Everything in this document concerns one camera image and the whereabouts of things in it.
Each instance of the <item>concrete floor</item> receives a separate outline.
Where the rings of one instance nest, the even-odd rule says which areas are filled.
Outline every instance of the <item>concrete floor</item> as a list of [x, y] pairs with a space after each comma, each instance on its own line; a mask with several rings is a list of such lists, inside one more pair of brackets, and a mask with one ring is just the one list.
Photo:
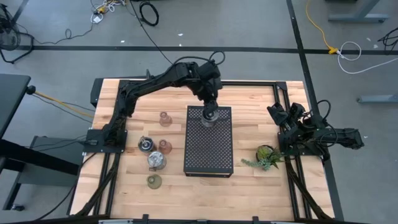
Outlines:
[[[22, 0], [0, 2], [7, 4], [11, 14], [15, 14]], [[329, 12], [351, 12], [364, 2], [352, 5], [312, 1], [310, 13], [323, 27], [332, 46], [340, 47], [343, 42], [355, 41], [363, 49], [371, 50], [376, 44], [376, 50], [381, 50], [382, 45], [376, 41], [396, 28], [398, 2], [381, 1], [374, 8], [372, 12], [392, 16], [383, 24], [335, 24], [327, 21]], [[293, 0], [304, 48], [325, 49], [321, 34], [305, 17], [305, 3], [304, 0]], [[159, 46], [297, 47], [285, 1], [168, 0], [154, 1], [153, 4], [160, 13], [160, 23], [157, 27], [146, 26], [146, 29]], [[66, 28], [71, 29], [73, 35], [90, 28], [90, 7], [89, 0], [30, 0], [18, 23], [40, 41], [55, 41], [64, 38]], [[152, 43], [136, 18], [125, 8], [116, 7], [115, 12], [108, 13], [92, 32], [59, 45], [152, 46]], [[12, 57], [20, 53], [16, 50], [6, 55]], [[173, 61], [184, 55], [206, 57], [211, 52], [164, 53]], [[357, 62], [344, 62], [343, 66], [356, 71], [392, 58], [394, 56], [367, 55]], [[335, 55], [307, 54], [307, 60], [317, 99], [328, 99], [333, 105], [328, 121], [334, 127], [359, 128], [366, 145], [359, 151], [339, 146], [330, 149], [345, 220], [395, 223], [398, 175], [394, 172], [398, 168], [398, 152], [394, 137], [398, 134], [398, 121], [394, 120], [394, 115], [398, 107], [359, 105], [356, 98], [359, 95], [395, 93], [398, 62], [359, 75], [348, 75], [338, 67]], [[90, 90], [95, 78], [143, 75], [147, 68], [152, 74], [157, 74], [168, 67], [160, 53], [137, 51], [37, 50], [15, 65], [0, 63], [0, 73], [30, 75], [31, 84], [39, 91], [87, 107], [90, 107]], [[228, 52], [220, 70], [224, 79], [304, 80], [298, 54]], [[29, 145], [35, 135], [75, 138], [85, 134], [89, 126], [26, 96], [4, 138]], [[15, 176], [15, 173], [6, 171], [1, 174], [0, 203], [5, 200]], [[0, 222], [35, 219], [49, 211], [67, 192], [65, 187], [25, 185], [16, 202], [24, 204], [26, 211], [0, 211]], [[66, 209], [67, 203], [64, 203], [51, 217], [64, 217]]]

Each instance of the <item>plant pot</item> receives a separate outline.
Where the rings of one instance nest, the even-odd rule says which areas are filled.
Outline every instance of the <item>plant pot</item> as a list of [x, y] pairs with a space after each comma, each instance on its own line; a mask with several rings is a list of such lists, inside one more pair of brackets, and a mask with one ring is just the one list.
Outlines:
[[[261, 145], [261, 146], [266, 146], [266, 147], [269, 148], [270, 152], [274, 152], [274, 148], [273, 148], [272, 146], [269, 146], [269, 145]], [[260, 148], [261, 146], [259, 146], [259, 147], [257, 148], [257, 150], [256, 150], [256, 160], [257, 160], [257, 162], [260, 161], [260, 159], [258, 158], [258, 151], [259, 151], [259, 148]]]

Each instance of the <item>white cable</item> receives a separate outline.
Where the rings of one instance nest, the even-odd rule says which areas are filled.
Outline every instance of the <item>white cable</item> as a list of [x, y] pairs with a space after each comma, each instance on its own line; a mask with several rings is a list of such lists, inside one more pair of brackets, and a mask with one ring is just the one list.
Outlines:
[[[101, 7], [103, 7], [103, 6], [105, 6], [105, 8], [107, 8], [107, 9], [109, 9], [109, 11], [114, 12], [114, 6], [118, 6], [118, 5], [121, 5], [121, 4], [125, 5], [125, 2], [122, 1], [122, 3], [120, 3], [120, 2], [116, 2], [115, 0], [112, 0], [112, 1], [104, 0], [104, 2], [102, 3], [102, 5], [99, 5], [99, 6], [97, 6], [97, 7], [95, 8], [95, 12], [96, 12], [99, 8], [101, 8]], [[93, 19], [94, 16], [97, 16], [97, 17], [99, 18], [99, 21], [94, 21], [94, 19]], [[91, 15], [91, 17], [90, 17], [91, 23], [97, 23], [97, 24], [100, 23], [103, 19], [104, 19], [104, 15], [103, 15], [102, 13], [99, 13], [99, 14], [96, 15], [96, 14], [94, 14], [94, 12], [93, 12], [92, 15]]]
[[[358, 50], [359, 50], [359, 55], [358, 55], [358, 57], [356, 57], [356, 58], [347, 58], [347, 57], [345, 57], [345, 56], [343, 55], [343, 47], [344, 47], [346, 44], [354, 44], [355, 46], [357, 46], [357, 48], [358, 48]], [[337, 55], [337, 62], [338, 62], [338, 65], [340, 66], [340, 68], [342, 69], [342, 71], [344, 71], [344, 72], [347, 73], [347, 74], [351, 74], [351, 75], [359, 74], [359, 73], [368, 71], [368, 70], [370, 70], [370, 69], [372, 69], [372, 68], [376, 68], [376, 67], [379, 67], [379, 66], [381, 66], [381, 65], [386, 65], [386, 64], [388, 64], [388, 63], [390, 63], [390, 62], [393, 62], [393, 61], [398, 60], [398, 58], [395, 58], [395, 59], [392, 59], [392, 60], [390, 60], [390, 61], [388, 61], [388, 62], [384, 62], [384, 63], [381, 63], [381, 64], [379, 64], [379, 65], [372, 66], [372, 67], [367, 68], [367, 69], [364, 69], [364, 70], [362, 70], [362, 71], [358, 71], [358, 72], [347, 72], [347, 71], [346, 71], [345, 69], [343, 69], [343, 67], [341, 66], [340, 58], [343, 58], [343, 59], [348, 60], [348, 61], [350, 61], [350, 62], [355, 61], [355, 60], [358, 60], [358, 59], [361, 57], [361, 54], [362, 54], [362, 49], [361, 49], [361, 47], [360, 47], [357, 43], [355, 43], [355, 42], [347, 41], [347, 42], [343, 43], [343, 45], [340, 47], [340, 51], [339, 51], [339, 50], [337, 51], [337, 54], [338, 54], [338, 55]]]

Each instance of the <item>metal canister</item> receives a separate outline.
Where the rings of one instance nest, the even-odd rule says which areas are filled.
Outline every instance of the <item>metal canister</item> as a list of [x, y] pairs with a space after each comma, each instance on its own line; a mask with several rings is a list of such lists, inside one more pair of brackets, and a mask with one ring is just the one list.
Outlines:
[[145, 154], [150, 154], [152, 151], [156, 151], [155, 143], [150, 137], [141, 137], [138, 141], [138, 148]]
[[166, 166], [166, 157], [161, 152], [152, 152], [148, 157], [149, 170], [157, 171]]
[[207, 128], [212, 128], [217, 122], [218, 115], [218, 111], [214, 111], [209, 114], [205, 114], [205, 112], [203, 112], [201, 123]]

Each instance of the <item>yellow cable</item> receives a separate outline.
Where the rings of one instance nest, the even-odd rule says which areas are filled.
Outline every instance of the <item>yellow cable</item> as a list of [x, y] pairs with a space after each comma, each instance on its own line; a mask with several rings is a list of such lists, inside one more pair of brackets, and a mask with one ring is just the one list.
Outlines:
[[50, 97], [50, 96], [47, 96], [47, 95], [45, 95], [45, 94], [43, 94], [43, 93], [39, 93], [39, 92], [36, 91], [34, 94], [36, 94], [36, 95], [38, 95], [38, 96], [41, 96], [41, 97], [44, 97], [44, 98], [46, 98], [46, 99], [48, 99], [48, 100], [51, 100], [51, 101], [55, 101], [55, 102], [61, 104], [62, 106], [66, 107], [66, 108], [68, 108], [68, 109], [71, 109], [71, 110], [73, 110], [74, 112], [76, 112], [76, 113], [78, 113], [78, 114], [81, 114], [81, 115], [83, 115], [83, 116], [87, 116], [87, 117], [89, 117], [89, 118], [94, 118], [93, 115], [90, 115], [90, 114], [88, 114], [88, 113], [81, 112], [81, 111], [79, 111], [79, 110], [77, 110], [77, 109], [75, 109], [75, 108], [73, 108], [73, 107], [71, 107], [71, 106], [68, 106], [68, 105], [66, 105], [65, 103], [62, 103], [61, 101], [59, 101], [59, 100], [57, 100], [57, 99], [55, 99], [55, 98], [52, 98], [52, 97]]
[[325, 38], [325, 33], [324, 33], [324, 31], [322, 30], [321, 27], [318, 27], [318, 26], [312, 21], [310, 15], [308, 14], [308, 6], [310, 5], [310, 1], [311, 1], [311, 0], [308, 0], [308, 1], [307, 1], [307, 5], [305, 6], [305, 13], [306, 13], [306, 15], [307, 15], [307, 18], [308, 18], [308, 20], [312, 23], [313, 26], [315, 26], [318, 30], [321, 31], [322, 36], [323, 36], [323, 41], [324, 41], [324, 43], [326, 44], [326, 46], [328, 46], [328, 48], [329, 48], [329, 54], [335, 54], [335, 53], [337, 53], [338, 49], [335, 48], [335, 47], [331, 47], [331, 46], [328, 44], [328, 42], [326, 41], [326, 38]]

